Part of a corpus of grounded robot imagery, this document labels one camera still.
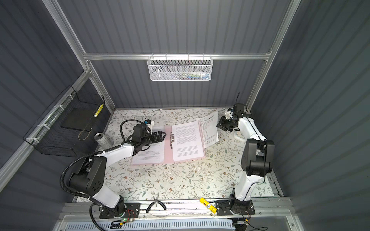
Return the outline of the printed paper sheet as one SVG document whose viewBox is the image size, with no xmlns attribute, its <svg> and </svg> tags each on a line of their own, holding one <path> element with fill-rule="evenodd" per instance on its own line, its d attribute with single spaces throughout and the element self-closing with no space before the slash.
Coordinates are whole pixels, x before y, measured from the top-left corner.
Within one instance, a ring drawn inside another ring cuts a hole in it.
<svg viewBox="0 0 370 231">
<path fill-rule="evenodd" d="M 132 157 L 131 165 L 162 164 L 164 162 L 165 141 L 153 143 L 146 151 Z"/>
<path fill-rule="evenodd" d="M 203 137 L 199 121 L 172 126 L 172 154 L 174 162 L 202 159 L 205 157 Z"/>
<path fill-rule="evenodd" d="M 204 148 L 208 148 L 219 141 L 218 138 L 218 111 L 213 111 L 208 116 L 197 118 L 200 122 Z"/>
</svg>

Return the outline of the pink file folder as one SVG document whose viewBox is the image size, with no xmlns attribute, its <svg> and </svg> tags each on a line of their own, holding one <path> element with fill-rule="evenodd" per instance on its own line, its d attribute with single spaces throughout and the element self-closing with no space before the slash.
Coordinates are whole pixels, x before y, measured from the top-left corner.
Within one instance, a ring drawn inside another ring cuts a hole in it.
<svg viewBox="0 0 370 231">
<path fill-rule="evenodd" d="M 173 164 L 175 163 L 173 160 L 172 149 L 170 147 L 170 132 L 172 131 L 172 126 L 167 127 L 154 127 L 152 130 L 152 134 L 157 133 L 158 131 L 166 132 L 167 136 L 165 138 L 165 153 L 164 153 L 164 162 L 163 164 Z M 146 151 L 149 149 L 150 146 L 144 146 L 142 151 Z"/>
</svg>

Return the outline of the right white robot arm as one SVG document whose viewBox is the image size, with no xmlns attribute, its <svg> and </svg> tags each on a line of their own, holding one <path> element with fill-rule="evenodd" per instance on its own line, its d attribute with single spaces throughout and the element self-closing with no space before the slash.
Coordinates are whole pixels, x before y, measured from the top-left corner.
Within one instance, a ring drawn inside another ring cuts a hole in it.
<svg viewBox="0 0 370 231">
<path fill-rule="evenodd" d="M 251 195 L 258 184 L 265 182 L 266 175 L 273 169 L 275 143 L 261 134 L 241 103 L 235 103 L 233 108 L 229 108 L 217 127 L 231 132 L 236 140 L 245 143 L 240 161 L 243 174 L 228 200 L 214 202 L 217 215 L 254 215 Z"/>
</svg>

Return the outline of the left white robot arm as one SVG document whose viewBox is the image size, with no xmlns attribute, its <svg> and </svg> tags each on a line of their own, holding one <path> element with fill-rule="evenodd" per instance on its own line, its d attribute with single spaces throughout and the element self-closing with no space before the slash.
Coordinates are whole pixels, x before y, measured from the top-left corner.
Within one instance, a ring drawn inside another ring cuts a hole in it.
<svg viewBox="0 0 370 231">
<path fill-rule="evenodd" d="M 132 135 L 118 145 L 86 154 L 72 161 L 62 172 L 61 188 L 74 196 L 87 198 L 114 218 L 130 216 L 124 198 L 105 184 L 107 167 L 146 151 L 151 144 L 164 142 L 164 131 L 153 131 L 152 120 L 137 120 Z"/>
</svg>

